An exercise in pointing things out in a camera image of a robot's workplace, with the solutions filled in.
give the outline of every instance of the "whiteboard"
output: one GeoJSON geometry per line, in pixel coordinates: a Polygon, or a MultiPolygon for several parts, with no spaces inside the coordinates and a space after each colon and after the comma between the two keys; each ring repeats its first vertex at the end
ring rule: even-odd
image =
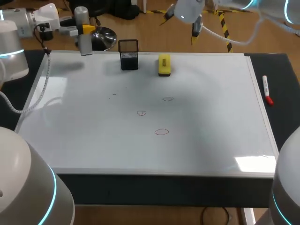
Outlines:
{"type": "Polygon", "coordinates": [[[278,150],[250,58],[171,53],[171,76],[159,77],[158,55],[122,71],[118,52],[53,51],[45,95],[16,131],[57,173],[273,177],[278,150]]]}

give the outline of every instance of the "black mesh pen holder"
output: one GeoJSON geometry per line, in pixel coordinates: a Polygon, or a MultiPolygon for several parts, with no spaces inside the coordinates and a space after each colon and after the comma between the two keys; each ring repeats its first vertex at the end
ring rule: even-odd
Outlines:
{"type": "Polygon", "coordinates": [[[122,70],[137,70],[139,45],[137,40],[119,40],[119,52],[122,70]]]}

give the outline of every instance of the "wooden floor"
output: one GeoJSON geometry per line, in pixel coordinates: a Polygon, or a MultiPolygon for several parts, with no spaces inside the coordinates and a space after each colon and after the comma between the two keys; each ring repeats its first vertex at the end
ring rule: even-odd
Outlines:
{"type": "MultiPolygon", "coordinates": [[[[53,0],[58,8],[64,8],[62,0],[53,0]]],[[[166,10],[174,0],[148,0],[148,10],[166,10]]],[[[5,7],[40,7],[48,1],[15,0],[5,7]]],[[[140,51],[147,52],[188,52],[188,53],[226,53],[226,43],[202,32],[195,45],[191,45],[191,26],[183,24],[176,18],[163,26],[162,14],[140,14],[132,21],[126,21],[103,15],[99,17],[103,26],[113,29],[118,39],[138,39],[140,51]]],[[[258,20],[254,13],[226,13],[225,22],[229,34],[234,40],[245,41],[251,36],[258,20]]],[[[204,25],[223,35],[219,17],[212,14],[203,15],[204,25]]],[[[39,43],[34,39],[22,40],[25,49],[38,49],[39,43]]],[[[53,41],[47,42],[50,49],[76,50],[70,37],[56,33],[53,41]]],[[[268,21],[260,26],[254,42],[247,46],[233,45],[234,53],[287,53],[293,69],[300,80],[300,37],[289,34],[268,21]]],[[[129,207],[129,206],[77,206],[75,225],[199,225],[202,208],[197,207],[129,207]]],[[[255,209],[259,218],[265,210],[255,209]]],[[[236,209],[229,209],[232,215],[230,225],[238,225],[236,209]]],[[[226,218],[222,209],[208,209],[205,225],[224,225],[226,218]]]]}

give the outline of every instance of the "blue light ring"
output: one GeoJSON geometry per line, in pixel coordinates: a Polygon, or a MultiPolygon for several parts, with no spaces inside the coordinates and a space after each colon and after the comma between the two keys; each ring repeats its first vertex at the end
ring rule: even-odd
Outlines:
{"type": "Polygon", "coordinates": [[[1,19],[1,20],[4,20],[4,17],[3,17],[3,10],[0,10],[0,19],[1,19]]]}
{"type": "Polygon", "coordinates": [[[294,24],[294,23],[289,19],[288,15],[287,15],[287,6],[288,6],[288,5],[289,5],[289,0],[285,0],[285,18],[286,18],[286,20],[287,20],[289,23],[294,24]]]}
{"type": "Polygon", "coordinates": [[[274,193],[273,193],[273,200],[274,200],[274,204],[279,212],[279,214],[281,215],[281,217],[285,220],[285,222],[288,224],[288,225],[292,225],[288,220],[287,218],[285,218],[285,216],[282,214],[282,212],[280,211],[279,207],[277,206],[277,203],[276,203],[276,200],[275,200],[275,196],[274,196],[274,193]]]}
{"type": "Polygon", "coordinates": [[[53,175],[54,192],[53,192],[53,197],[52,197],[50,206],[49,206],[47,212],[45,213],[44,217],[42,218],[41,222],[38,223],[38,225],[42,225],[45,222],[45,220],[47,219],[47,217],[49,216],[49,214],[51,212],[51,209],[52,209],[52,207],[54,205],[55,197],[56,197],[56,191],[57,191],[56,177],[55,177],[55,173],[53,172],[53,170],[51,169],[51,167],[49,167],[49,168],[50,168],[50,170],[52,172],[52,175],[53,175]]]}
{"type": "Polygon", "coordinates": [[[241,10],[245,10],[246,8],[249,8],[252,4],[253,4],[254,0],[251,0],[250,3],[244,7],[244,8],[241,8],[241,10]]]}
{"type": "Polygon", "coordinates": [[[16,52],[10,52],[10,53],[5,53],[5,54],[0,54],[0,58],[6,57],[6,56],[10,56],[10,55],[16,55],[16,54],[19,54],[19,53],[22,53],[22,52],[24,52],[24,49],[16,51],[16,52]]]}

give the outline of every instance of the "black cable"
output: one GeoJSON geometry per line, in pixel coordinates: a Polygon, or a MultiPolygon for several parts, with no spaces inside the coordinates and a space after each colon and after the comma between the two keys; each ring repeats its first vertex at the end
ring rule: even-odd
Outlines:
{"type": "Polygon", "coordinates": [[[33,28],[33,35],[35,36],[36,40],[41,44],[44,52],[49,55],[51,50],[49,50],[45,45],[44,45],[44,40],[41,38],[41,40],[38,38],[36,30],[37,28],[40,27],[40,30],[42,31],[42,33],[44,33],[45,31],[45,25],[44,24],[38,24],[33,28]]]}
{"type": "MultiPolygon", "coordinates": [[[[226,216],[227,216],[227,222],[225,225],[228,225],[230,220],[231,220],[231,216],[228,212],[228,210],[225,208],[225,207],[222,207],[222,209],[224,209],[225,213],[226,213],[226,216]]],[[[201,216],[200,216],[200,225],[204,225],[204,213],[205,211],[207,210],[207,207],[205,207],[201,213],[201,216]]]]}
{"type": "Polygon", "coordinates": [[[95,20],[96,20],[96,25],[97,25],[97,26],[101,26],[100,20],[99,20],[96,16],[95,16],[94,18],[95,18],[95,20]]]}

